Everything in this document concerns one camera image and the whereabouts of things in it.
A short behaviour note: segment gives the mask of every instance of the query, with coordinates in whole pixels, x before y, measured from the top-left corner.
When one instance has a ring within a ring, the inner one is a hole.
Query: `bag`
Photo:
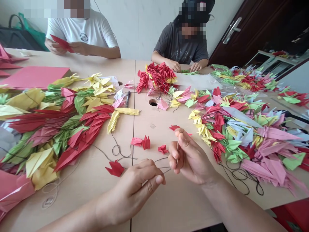
[[[25,30],[22,20],[19,18],[21,30],[12,28],[13,14],[10,17],[9,27],[0,27],[0,43],[3,47],[18,48],[36,51],[45,51],[33,38],[33,36]]]
[[[45,38],[46,38],[46,34],[43,32],[38,32],[36,30],[34,30],[33,28],[31,28],[28,25],[28,21],[25,18],[23,13],[18,13],[19,17],[23,20],[23,25],[26,31],[29,31],[29,33],[32,35],[32,37],[37,41],[37,43],[47,52],[49,52],[48,48],[45,46]],[[17,25],[15,27],[13,27],[15,29],[21,29],[21,23],[18,22]]]

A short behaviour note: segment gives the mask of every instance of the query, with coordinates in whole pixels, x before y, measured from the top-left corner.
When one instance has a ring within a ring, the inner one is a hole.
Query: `white wall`
[[[216,0],[212,11],[215,20],[207,24],[209,55],[216,48],[243,1]],[[0,0],[0,24],[7,26],[11,14],[23,13],[24,2],[25,0]],[[96,0],[96,2],[117,37],[122,58],[150,60],[162,30],[175,19],[183,0]],[[91,7],[98,11],[93,0]],[[30,18],[29,21],[46,32],[47,18]]]
[[[299,93],[308,93],[309,78],[309,61],[304,63],[299,68],[295,69],[290,74],[286,75],[279,82],[284,83],[284,85],[293,87],[294,91]]]

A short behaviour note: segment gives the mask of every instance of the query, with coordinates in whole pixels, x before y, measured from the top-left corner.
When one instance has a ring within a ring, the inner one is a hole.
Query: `gray t-shirt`
[[[199,62],[208,59],[207,41],[203,43],[184,42],[175,24],[168,24],[154,48],[161,56],[177,61],[180,64],[190,64],[191,61]]]

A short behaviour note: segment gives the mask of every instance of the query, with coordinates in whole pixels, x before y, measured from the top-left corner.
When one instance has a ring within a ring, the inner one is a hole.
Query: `green bag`
[[[46,34],[43,32],[38,32],[36,30],[34,30],[33,28],[31,28],[28,25],[27,19],[25,18],[23,13],[18,13],[18,16],[23,20],[23,24],[25,27],[25,30],[28,31],[32,37],[36,40],[36,42],[47,52],[49,52],[48,48],[45,46],[45,38],[46,38]],[[13,27],[15,29],[21,29],[21,25],[20,22],[17,23],[17,25],[15,27]]]

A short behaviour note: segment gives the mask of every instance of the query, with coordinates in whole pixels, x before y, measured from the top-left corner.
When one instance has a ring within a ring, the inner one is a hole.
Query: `logo on shirt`
[[[85,33],[80,34],[80,39],[84,42],[88,42],[88,36]]]

